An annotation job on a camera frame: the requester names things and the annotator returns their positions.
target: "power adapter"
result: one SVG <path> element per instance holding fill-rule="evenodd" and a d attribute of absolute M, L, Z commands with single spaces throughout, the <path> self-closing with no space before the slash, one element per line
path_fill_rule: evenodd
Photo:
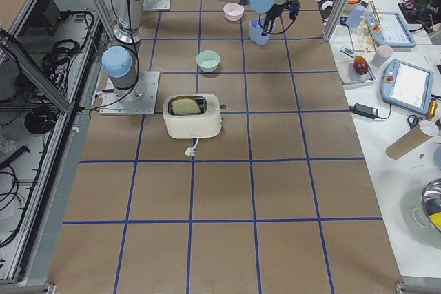
<path fill-rule="evenodd" d="M 378 109 L 372 108 L 369 106 L 361 105 L 360 103 L 356 103 L 354 106 L 350 106 L 349 109 L 351 112 L 357 115 L 361 115 L 367 118 L 371 118 L 375 120 L 378 118 Z"/>

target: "metal base plate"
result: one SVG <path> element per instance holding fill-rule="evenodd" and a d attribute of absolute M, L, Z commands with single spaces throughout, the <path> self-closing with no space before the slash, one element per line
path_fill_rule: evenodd
<path fill-rule="evenodd" d="M 139 74 L 139 84 L 144 84 L 147 89 L 145 96 L 133 103 L 124 105 L 117 102 L 109 107 L 99 110 L 101 115 L 153 115 L 156 106 L 156 95 L 158 94 L 159 72 L 141 72 Z M 106 89 L 113 89 L 110 79 L 107 81 Z M 114 93 L 104 94 L 102 105 L 108 105 L 117 101 Z"/>
<path fill-rule="evenodd" d="M 169 10 L 171 0 L 144 1 L 143 11 Z"/>

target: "pot handle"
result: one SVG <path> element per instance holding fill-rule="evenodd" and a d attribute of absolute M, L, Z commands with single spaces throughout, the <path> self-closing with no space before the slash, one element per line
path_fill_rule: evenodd
<path fill-rule="evenodd" d="M 421 212 L 420 207 L 413 208 L 413 210 L 412 210 L 413 220 L 415 220 L 415 222 L 417 222 L 417 224 L 420 225 L 421 227 L 424 227 L 425 229 L 427 229 L 430 226 L 430 224 L 427 224 L 427 223 L 424 224 L 420 221 L 420 220 L 423 220 L 423 222 L 424 222 L 424 217 L 421 215 L 421 213 L 422 212 Z"/>

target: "metal bowl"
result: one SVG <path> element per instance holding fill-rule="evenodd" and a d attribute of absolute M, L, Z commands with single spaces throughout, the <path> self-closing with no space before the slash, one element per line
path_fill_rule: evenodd
<path fill-rule="evenodd" d="M 430 223 L 441 233 L 441 178 L 432 180 L 424 187 L 421 204 Z"/>

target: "cup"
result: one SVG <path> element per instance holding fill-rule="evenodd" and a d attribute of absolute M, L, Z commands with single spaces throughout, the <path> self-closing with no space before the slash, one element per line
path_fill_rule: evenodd
<path fill-rule="evenodd" d="M 365 13 L 365 7 L 363 5 L 357 5 L 346 19 L 346 25 L 350 28 L 358 27 L 361 23 L 361 16 Z"/>
<path fill-rule="evenodd" d="M 374 67 L 380 67 L 393 54 L 393 48 L 389 45 L 378 46 L 375 55 L 372 58 L 371 64 Z"/>
<path fill-rule="evenodd" d="M 267 34 L 266 36 L 262 36 L 263 29 L 260 26 L 263 26 L 265 24 L 265 18 L 260 19 L 260 25 L 258 24 L 258 20 L 259 19 L 255 17 L 249 22 L 249 38 L 257 45 L 264 46 L 266 43 L 268 43 L 271 35 Z M 276 24 L 274 23 L 271 31 L 274 30 L 275 26 Z"/>
<path fill-rule="evenodd" d="M 436 136 L 438 132 L 439 129 L 435 124 L 428 120 L 422 120 L 419 125 L 386 148 L 386 154 L 388 157 L 397 160 L 420 146 L 423 142 Z"/>

